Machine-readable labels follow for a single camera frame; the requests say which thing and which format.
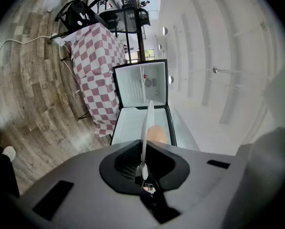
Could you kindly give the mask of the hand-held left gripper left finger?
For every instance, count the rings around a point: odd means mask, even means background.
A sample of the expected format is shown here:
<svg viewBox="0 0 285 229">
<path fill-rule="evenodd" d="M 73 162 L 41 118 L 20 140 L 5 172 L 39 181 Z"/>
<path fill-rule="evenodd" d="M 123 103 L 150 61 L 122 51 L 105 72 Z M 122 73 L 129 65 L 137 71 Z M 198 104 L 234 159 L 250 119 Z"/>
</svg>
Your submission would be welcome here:
<svg viewBox="0 0 285 229">
<path fill-rule="evenodd" d="M 131 142 L 115 144 L 76 155 L 35 182 L 12 202 L 38 229 L 154 229 L 160 224 L 141 202 L 139 196 L 120 194 L 101 178 L 99 166 L 109 154 Z M 60 182 L 72 187 L 47 220 L 34 208 Z"/>
</svg>

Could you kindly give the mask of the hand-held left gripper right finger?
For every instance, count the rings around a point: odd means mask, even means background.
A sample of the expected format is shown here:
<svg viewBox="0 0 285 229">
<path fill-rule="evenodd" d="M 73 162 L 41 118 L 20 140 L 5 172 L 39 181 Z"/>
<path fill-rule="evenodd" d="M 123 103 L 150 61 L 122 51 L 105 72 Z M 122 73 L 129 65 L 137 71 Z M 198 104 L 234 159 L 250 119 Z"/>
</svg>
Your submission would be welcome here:
<svg viewBox="0 0 285 229">
<path fill-rule="evenodd" d="M 227 229 L 228 211 L 240 186 L 247 165 L 247 145 L 240 146 L 235 156 L 205 153 L 179 148 L 160 142 L 148 142 L 151 147 L 183 158 L 190 166 L 187 179 L 178 189 L 165 191 L 167 208 L 161 216 L 179 212 L 164 223 L 151 223 L 147 229 Z"/>
</svg>

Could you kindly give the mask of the brown bread roll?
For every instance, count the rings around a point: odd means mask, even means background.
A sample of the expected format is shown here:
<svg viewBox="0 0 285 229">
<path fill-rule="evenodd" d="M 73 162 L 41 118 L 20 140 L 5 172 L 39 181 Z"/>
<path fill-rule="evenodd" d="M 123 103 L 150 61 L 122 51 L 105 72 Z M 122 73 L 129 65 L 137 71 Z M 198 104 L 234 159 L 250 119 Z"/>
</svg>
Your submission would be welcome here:
<svg viewBox="0 0 285 229">
<path fill-rule="evenodd" d="M 158 125 L 153 125 L 148 129 L 147 140 L 168 144 L 165 130 Z"/>
</svg>

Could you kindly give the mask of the white round plate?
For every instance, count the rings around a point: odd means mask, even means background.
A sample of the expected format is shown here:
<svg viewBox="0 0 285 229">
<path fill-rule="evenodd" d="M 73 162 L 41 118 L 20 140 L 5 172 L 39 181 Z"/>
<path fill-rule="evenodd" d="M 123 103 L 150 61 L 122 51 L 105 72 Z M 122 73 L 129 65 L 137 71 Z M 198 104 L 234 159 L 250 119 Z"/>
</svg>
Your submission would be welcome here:
<svg viewBox="0 0 285 229">
<path fill-rule="evenodd" d="M 142 133 L 141 133 L 141 144 L 142 144 L 142 153 L 141 153 L 141 163 L 138 166 L 138 176 L 141 176 L 143 180 L 148 178 L 148 168 L 146 165 L 146 146 L 147 146 L 147 136 L 148 130 L 154 125 L 154 103 L 151 100 L 147 108 L 147 114 L 143 120 Z"/>
</svg>

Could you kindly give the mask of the black mini fridge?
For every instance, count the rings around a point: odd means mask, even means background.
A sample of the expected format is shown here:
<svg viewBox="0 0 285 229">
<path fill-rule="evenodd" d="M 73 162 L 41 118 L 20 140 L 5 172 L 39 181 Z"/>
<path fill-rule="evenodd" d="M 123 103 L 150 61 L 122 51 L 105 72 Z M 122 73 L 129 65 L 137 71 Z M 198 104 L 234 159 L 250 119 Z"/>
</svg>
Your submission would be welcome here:
<svg viewBox="0 0 285 229">
<path fill-rule="evenodd" d="M 146 106 L 142 106 L 140 66 L 144 68 Z M 111 144 L 141 138 L 143 120 L 149 102 L 154 103 L 154 124 L 161 126 L 168 144 L 176 146 L 172 116 L 168 105 L 168 66 L 166 60 L 153 60 L 116 66 L 113 69 L 114 84 L 119 99 L 119 116 Z"/>
</svg>

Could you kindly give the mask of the person's white shoe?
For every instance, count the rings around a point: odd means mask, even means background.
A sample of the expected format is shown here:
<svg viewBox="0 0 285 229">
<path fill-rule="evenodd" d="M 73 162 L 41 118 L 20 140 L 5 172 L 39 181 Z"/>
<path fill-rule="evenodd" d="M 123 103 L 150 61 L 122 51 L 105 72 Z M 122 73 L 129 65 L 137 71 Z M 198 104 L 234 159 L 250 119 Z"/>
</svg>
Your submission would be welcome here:
<svg viewBox="0 0 285 229">
<path fill-rule="evenodd" d="M 7 156 L 12 162 L 16 156 L 16 150 L 12 146 L 7 146 L 3 149 L 2 154 Z"/>
</svg>

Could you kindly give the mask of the person's black trousers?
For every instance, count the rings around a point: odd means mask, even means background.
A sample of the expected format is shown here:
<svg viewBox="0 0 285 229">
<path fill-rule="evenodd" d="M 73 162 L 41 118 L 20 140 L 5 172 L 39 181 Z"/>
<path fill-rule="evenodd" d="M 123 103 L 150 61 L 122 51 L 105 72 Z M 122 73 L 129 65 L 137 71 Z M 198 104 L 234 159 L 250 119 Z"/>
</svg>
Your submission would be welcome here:
<svg viewBox="0 0 285 229">
<path fill-rule="evenodd" d="M 10 158 L 0 146 L 0 195 L 11 194 L 20 197 L 19 188 Z"/>
</svg>

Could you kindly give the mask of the metal ceiling sprinkler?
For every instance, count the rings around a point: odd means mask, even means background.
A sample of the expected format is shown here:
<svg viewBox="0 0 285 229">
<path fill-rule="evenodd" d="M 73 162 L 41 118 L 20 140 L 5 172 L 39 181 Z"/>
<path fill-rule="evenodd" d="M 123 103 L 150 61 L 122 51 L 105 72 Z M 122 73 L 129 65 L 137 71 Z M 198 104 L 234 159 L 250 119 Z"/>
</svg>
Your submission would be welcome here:
<svg viewBox="0 0 285 229">
<path fill-rule="evenodd" d="M 228 74 L 241 73 L 241 71 L 239 70 L 222 70 L 222 69 L 218 69 L 217 67 L 214 67 L 212 71 L 213 73 L 228 73 Z"/>
</svg>

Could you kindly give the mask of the pink white checkered tablecloth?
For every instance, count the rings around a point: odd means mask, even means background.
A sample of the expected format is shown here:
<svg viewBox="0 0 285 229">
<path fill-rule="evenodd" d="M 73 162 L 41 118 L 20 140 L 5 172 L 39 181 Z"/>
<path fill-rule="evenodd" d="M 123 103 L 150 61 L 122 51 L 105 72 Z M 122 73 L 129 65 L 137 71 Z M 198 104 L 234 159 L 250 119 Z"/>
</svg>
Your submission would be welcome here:
<svg viewBox="0 0 285 229">
<path fill-rule="evenodd" d="M 123 44 L 101 23 L 64 38 L 71 47 L 74 75 L 96 124 L 95 135 L 112 135 L 119 114 L 113 68 L 126 63 Z"/>
</svg>

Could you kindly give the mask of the white power strip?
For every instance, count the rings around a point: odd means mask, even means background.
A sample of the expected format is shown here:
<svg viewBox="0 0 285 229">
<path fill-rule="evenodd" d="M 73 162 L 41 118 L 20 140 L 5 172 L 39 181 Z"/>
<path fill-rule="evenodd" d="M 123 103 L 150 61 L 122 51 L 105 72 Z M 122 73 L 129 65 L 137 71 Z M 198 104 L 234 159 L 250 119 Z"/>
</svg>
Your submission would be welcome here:
<svg viewBox="0 0 285 229">
<path fill-rule="evenodd" d="M 55 42 L 60 47 L 65 45 L 65 41 L 57 33 L 52 34 L 52 36 L 50 37 L 49 43 L 51 42 Z"/>
</svg>

